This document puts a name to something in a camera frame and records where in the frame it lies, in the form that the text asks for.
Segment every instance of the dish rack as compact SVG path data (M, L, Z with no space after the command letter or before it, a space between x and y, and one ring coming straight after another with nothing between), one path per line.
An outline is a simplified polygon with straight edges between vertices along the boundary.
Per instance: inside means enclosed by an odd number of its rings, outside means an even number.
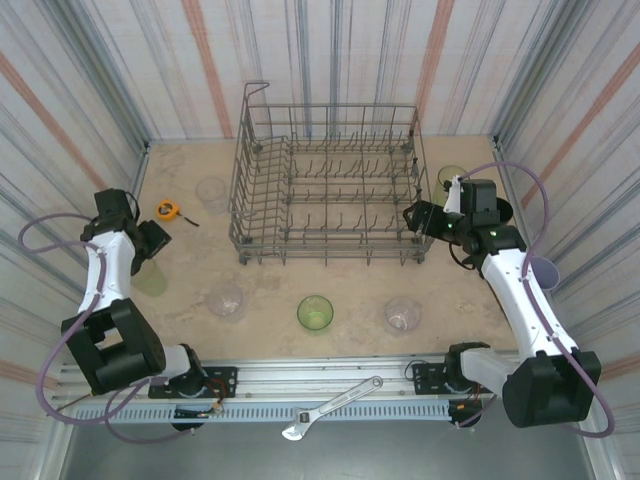
M430 199L415 107L242 101L229 237L251 258L397 258L422 263L431 242L402 212Z

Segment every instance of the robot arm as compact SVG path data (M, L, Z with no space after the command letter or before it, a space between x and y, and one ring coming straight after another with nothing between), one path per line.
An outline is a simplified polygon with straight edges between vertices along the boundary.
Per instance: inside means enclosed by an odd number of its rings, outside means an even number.
M186 394L199 391L205 374L187 345L162 345L130 297L131 276L153 258L171 237L153 221L137 225L126 194L109 189L95 194L98 216L85 226L81 239L99 247L106 258L101 298L93 312L67 342L91 386L92 393L119 390L148 377L160 376ZM62 332L85 312L96 292L98 254L87 248L87 290L78 315L62 323ZM119 334L121 340L105 346Z
M514 226L500 221L500 202L506 202L498 201L490 180L456 177L450 184L444 207L419 200L405 210L405 220L414 232L462 246L469 255L462 263L476 267L500 302L520 358L518 363L506 360L484 344L454 346L447 354L454 366L447 372L449 380L465 386L477 382L501 396L518 427L584 420L593 393L547 334L525 292L521 268L526 246ZM531 268L526 277L553 336L597 383L600 362L595 353L581 352L562 328Z

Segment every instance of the tape measure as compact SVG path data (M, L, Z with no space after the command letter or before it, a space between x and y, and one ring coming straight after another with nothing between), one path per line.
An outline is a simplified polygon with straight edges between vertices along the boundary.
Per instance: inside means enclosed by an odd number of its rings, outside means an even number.
M162 202L158 204L156 207L156 215L163 222L170 222L176 217L182 217L187 222L195 227L199 227L200 225L194 222L193 220L188 219L184 215L180 213L180 207L175 202L172 202L168 198L165 198Z

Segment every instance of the cable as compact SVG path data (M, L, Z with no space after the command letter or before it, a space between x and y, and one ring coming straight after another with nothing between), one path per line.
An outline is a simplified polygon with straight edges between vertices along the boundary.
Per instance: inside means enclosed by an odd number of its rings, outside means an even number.
M460 265L465 270L474 270L476 268L473 265L471 266L465 265L460 260L458 260L458 257L456 257L456 254L453 253L453 242L449 242L449 254L451 255L451 258L453 258L453 261L456 262L457 265Z
M487 402L487 404L482 407L479 411L477 411L476 413L474 413L473 415L471 415L469 418L467 418L466 420L463 420L462 422L456 422L456 427L461 428L464 427L465 425L469 425L471 422L473 422L476 418L478 418L480 415L482 415L483 413L485 413L487 410L489 410L489 408L491 408L491 405L493 405L493 403L498 399L497 395L494 395L493 397L491 397L491 399Z
M91 392L89 392L89 393L87 393L86 395L83 395L83 396L81 396L81 397L79 397L79 398L76 398L75 400L73 400L73 401L71 401L71 402L69 402L69 403L66 403L66 404L64 404L63 406L56 408L56 412L61 412L61 411L62 411L62 410L64 410L65 408L68 408L68 407L70 407L71 405L75 405L76 403L81 402L81 401L82 401L82 400L84 400L85 398L89 398L89 397L92 397L92 396L93 396L93 394L92 394Z
M57 248L63 248L63 247L80 246L80 247L84 247L84 248L90 248L92 250L95 250L97 252L97 254L98 254L98 259L100 260L100 272L98 274L98 282L96 284L96 293L93 296L93 299L91 300L91 303L89 304L87 309L84 312L82 312L82 314L78 317L78 319L75 322L73 322L73 325L71 325L71 327L66 332L64 332L64 334L62 335L62 337L60 338L58 343L51 349L51 351L47 355L47 358L43 362L42 367L40 367L40 371L38 372L38 378L37 378L37 381L36 381L36 399L38 400L38 403L40 404L42 409L50 417L55 418L56 420L58 420L60 422L67 423L67 424L72 424L72 425L96 425L98 423L101 423L101 422L103 422L105 420L108 420L109 418L117 415L118 412L120 412L120 410L122 410L127 405L127 403L129 403L129 401L131 401L131 399L138 392L139 388L138 389L134 389L116 408L113 409L113 411L108 412L108 413L106 413L105 415L103 415L101 417L92 418L92 419L86 419L86 420L79 420L77 418L68 417L66 415L60 414L55 408L53 408L53 406L49 403L49 401L47 400L47 398L46 398L46 396L44 394L44 382L45 382L45 379L47 377L47 372L49 371L49 368L51 368L51 365L53 364L53 361L58 356L60 351L66 346L67 341L73 336L73 334L80 327L82 327L82 325L87 320L87 318L89 318L91 316L91 314L93 313L94 308L96 307L96 305L100 301L100 297L101 297L101 294L102 294L102 287L104 286L104 280L105 280L105 275L106 275L106 267L107 267L107 259L106 259L105 255L100 251L100 249L98 248L97 245L95 245L93 243L90 243L90 242L82 242L82 241L79 241L79 240L69 240L69 241L66 241L66 242L58 242L58 243L54 243L52 245L47 245L46 247L40 247L40 248L29 248L29 247L27 247L27 245L24 243L24 236L27 233L27 230L29 230L34 225L37 225L38 223L43 222L45 220L50 220L52 218L62 218L62 217L64 217L64 218L80 218L80 219L83 219L83 220L91 220L91 218L89 218L89 217L87 217L85 215L80 215L78 213L52 213L52 214L49 214L49 215L45 215L43 217L31 220L24 227L22 227L22 230L20 230L20 233L18 233L18 242L20 243L22 248L24 248L27 252L29 252L31 254L40 254L40 253L50 252L51 250L55 250Z
M147 385L150 382L150 380L151 379L147 378L146 380L143 380L142 382L136 384L135 388L133 389L133 391L135 393L137 393L142 387ZM124 392L127 388L131 388L131 387L122 388L122 389L118 390L117 392L115 392L113 395L111 395L111 398L109 398L109 401L107 402L107 405L106 405L106 407L104 409L104 413L105 413L104 417L107 417L109 415L109 407L111 407L111 403L113 403L115 398L118 395L120 395L120 393ZM154 443L165 442L167 440L174 440L176 438L180 438L183 435L187 435L189 433L193 434L193 429L190 429L190 430L183 430L181 432L175 432L175 433L172 433L172 434L169 434L169 435L165 435L164 437L158 437L158 438L129 438L129 437L125 437L124 435L118 433L113 428L111 423L109 423L109 418L105 418L104 425L105 425L105 427L107 427L107 430L109 430L109 433L111 433L111 435L113 435L114 437L116 437L118 440L120 440L122 442L130 443L132 445L151 445L151 444L154 444Z
M194 227L199 227L199 226L200 226L200 224L199 224L199 223L194 222L194 221L193 221L193 220L191 220L190 218L185 217L184 215L182 215L181 213L178 213L178 216L179 216L179 217L184 218L187 222L189 222L189 223L190 223L191 225L193 225Z
M576 359L573 358L571 353L565 348L565 346L562 344L562 342L557 338L557 335L556 335L555 331L553 330L553 327L551 326L551 323L549 322L549 320L547 320L547 317L542 312L542 309L540 308L540 305L538 304L538 301L537 301L537 299L535 297L535 294L533 293L533 290L531 289L531 285L529 284L529 279L526 276L527 275L526 272L529 271L529 265L531 264L531 259L533 258L533 254L537 250L538 246L542 243L542 240L544 240L544 237L547 234L547 230L549 229L549 222L551 221L551 209L549 207L549 197L547 195L547 191L544 188L544 184L543 184L542 180L530 168L525 167L524 165L520 165L519 163L514 163L514 162L487 163L485 165L481 165L478 168L474 168L470 172L462 175L460 177L460 180L462 180L464 178L468 178L471 175L474 175L474 174L476 174L476 173L478 173L478 172L480 172L482 170L485 170L487 168L499 167L499 166L509 166L509 167L514 167L514 168L518 168L520 170L523 170L524 172L526 172L533 179L533 181L536 183L536 185L540 189L540 194L542 195L544 221L543 221L543 224L542 224L542 230L540 231L540 235L533 242L533 245L527 251L527 254L524 257L524 261L522 262L522 284L524 286L524 290L525 290L525 292L527 294L527 297L529 298L529 301L531 302L531 306L533 307L533 309L535 310L536 314L538 315L538 318L542 322L542 325L544 326L545 330L547 331L547 334L550 336L551 340L556 345L558 350L560 350L560 352L565 356L565 358L567 359L569 364L575 369L575 371L578 373L580 378L582 378L582 380L587 385L587 387L589 387L589 390L591 390L593 395L596 397L596 399L598 400L598 402L602 406L602 409L604 410L605 416L607 417L607 428L605 428L601 432L587 432L585 430L580 430L579 428L575 428L575 427L572 427L572 426L569 426L569 425L564 425L564 428L566 428L567 430L569 430L569 431L571 431L573 433L576 433L578 435L582 435L583 437L588 437L588 438L604 438L604 437L608 437L615 430L615 419L614 419L613 411L611 410L611 407L607 403L607 401L604 398L604 395L602 394L600 389L593 382L593 380L591 380L591 378L589 377L587 372L584 371L584 369L580 366L580 364L576 361ZM478 415L480 415L484 411L486 411L493 404L493 402L495 401L496 398L497 398L497 395L494 396L491 400L489 400L487 405L485 405L476 415L474 415L470 419L465 420L464 422L461 422L459 424L459 426L463 427L464 425L467 425L473 419L475 419Z
M131 197L131 200L133 200L133 203L136 205L136 214L133 216L133 219L137 223L138 220L140 219L140 204L138 203L138 200L136 199L136 197L133 196L133 193L124 192L124 194Z

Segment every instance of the purple cable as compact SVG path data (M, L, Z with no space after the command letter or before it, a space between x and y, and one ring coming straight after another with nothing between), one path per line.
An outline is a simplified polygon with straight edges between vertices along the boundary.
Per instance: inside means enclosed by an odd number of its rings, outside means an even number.
M134 394L137 393L147 383L149 383L149 379L144 380L144 381L140 382L139 384L137 384L136 387L133 390L133 393ZM126 388L118 390L116 393L114 393L111 396L111 398L107 402L107 406L104 409L105 417L107 416L107 414L109 412L109 407L111 407L111 403L124 390L126 390ZM125 437L124 435L121 435L120 433L116 432L116 430L113 428L113 426L109 423L108 419L105 419L104 424L107 427L107 430L109 430L109 433L111 433L111 435L113 435L114 437L116 437L120 441L123 441L125 443L130 443L132 445L151 445L151 444L154 444L154 443L160 443L160 442L165 442L167 440L173 440L173 439L176 439L176 438L180 438L180 437L182 437L184 435L187 435L188 433L191 433L191 430L184 430L182 432L176 432L176 433L172 433L170 435L165 435L164 437L158 437L158 438L129 438L129 437Z
M605 428L601 432L587 432L587 431L580 430L579 428L575 428L575 427L572 427L572 426L569 426L569 425L563 425L563 427L566 428L567 430L573 432L573 433L577 433L578 435L582 435L583 437L588 437L588 438L604 438L604 437L608 437L609 435L611 435L613 433L613 431L615 429L615 419L613 417L613 412L611 410L611 407L609 407L609 404L607 403L606 399L604 398L604 395L602 394L600 389L596 386L596 384L591 380L591 378L589 377L587 372L584 371L584 369L580 366L580 364L576 361L576 359L573 358L571 353L565 348L565 346L562 344L562 342L560 340L558 340L558 338L555 336L555 332L553 330L553 327L551 326L551 324L549 323L549 320L547 320L547 318L545 317L544 313L542 312L542 309L540 308L540 305L538 304L538 301L536 300L536 297L535 297L535 295L533 293L533 290L531 289L531 285L529 284L529 280L525 277L526 272L529 271L529 265L531 264L531 258L533 258L534 252L537 250L538 246L540 245L540 243L542 242L542 240L546 236L547 230L549 229L549 221L551 220L551 210L549 208L549 197L547 195L547 191L544 188L544 184L542 183L542 180L540 180L540 178L530 168L525 167L524 165L520 165L519 163L514 163L514 162L487 163L487 164L482 165L482 166L480 166L478 168L474 168L470 172L462 175L460 177L460 179L462 180L463 178L468 178L471 175L474 175L474 174L476 174L476 173L478 173L478 172L480 172L482 170L485 170L487 168L500 167L500 166L514 167L514 168L518 168L520 170L523 170L524 172L526 172L533 179L533 181L536 183L536 185L540 189L540 193L542 194L542 204L543 204L543 209L544 209L544 222L542 224L542 230L540 231L540 235L538 236L536 241L533 242L533 245L527 251L527 254L524 257L524 262L522 262L522 284L524 286L524 290L525 290L525 292L527 294L527 297L529 298L529 301L531 302L531 306L536 311L536 314L540 318L540 321L542 322L542 325L544 326L545 330L547 331L547 334L551 337L551 339L553 340L553 343L556 345L558 350L560 350L560 352L562 352L562 354L566 357L567 361L575 369L575 371L578 373L580 378L582 378L582 380L587 385L587 387L589 387L589 390L591 390L593 395L598 399L598 402L602 406L602 409L604 410L604 413L605 413L605 415L607 417L607 428ZM458 424L458 426L459 427L464 427L465 425L471 423L477 417L482 415L483 412L485 412L489 407L491 407L491 405L494 403L496 398L497 398L497 395L494 395L493 398L491 398L491 400L489 400L489 402L478 413L476 413L472 417L468 418L464 422L460 422Z
M53 361L58 356L62 348L67 344L67 341L82 326L82 324L87 320L87 318L89 318L89 316L93 312L93 309L96 307L96 305L100 301L100 296L102 292L102 287L104 286L104 279L105 279L106 267L107 267L107 260L104 254L101 253L99 251L98 246L94 245L93 243L82 242L79 240L71 240L66 242L54 243L52 245L47 245L46 247L41 247L41 248L29 248L25 245L24 235L27 232L27 230L29 230L34 225L40 222L43 222L45 220L50 220L52 218L60 218L60 217L71 217L71 218L81 218L83 220L91 220L91 218L85 215L80 215L78 213L52 213L50 215L45 215L43 217L36 218L35 220L31 220L24 227L22 227L22 230L20 230L20 233L18 234L18 242L20 242L20 245L22 246L22 248L24 248L27 252L32 254L40 254L40 253L49 252L51 250L55 250L56 248L74 247L74 246L91 248L95 250L98 253L98 258L100 259L100 273L98 275L98 282L96 284L96 290L98 293L94 295L93 300L91 300L91 303L89 304L89 307L84 312L82 312L82 314L78 317L78 319L75 322L73 322L73 325L71 325L71 328L69 328L62 335L62 337L60 338L60 341L56 344L56 346L53 347L53 349L51 349L51 352L49 352L49 355L47 356L44 363L42 364L42 367L40 367L40 371L38 372L38 379L36 381L36 398L38 399L38 403L40 404L42 409L49 416L51 416L52 418L55 418L56 420L59 420L63 423L72 424L72 425L95 425L95 424L107 421L109 418L113 417L114 415L117 415L118 412L120 412L120 410L122 410L127 405L127 403L131 401L131 399L135 396L135 394L139 389L134 389L116 408L113 409L113 411L103 415L102 417L92 418L88 420L79 420L77 418L62 415L55 408L51 406L51 404L47 401L47 398L45 397L44 382L47 376L47 372L49 371L49 368L53 364Z

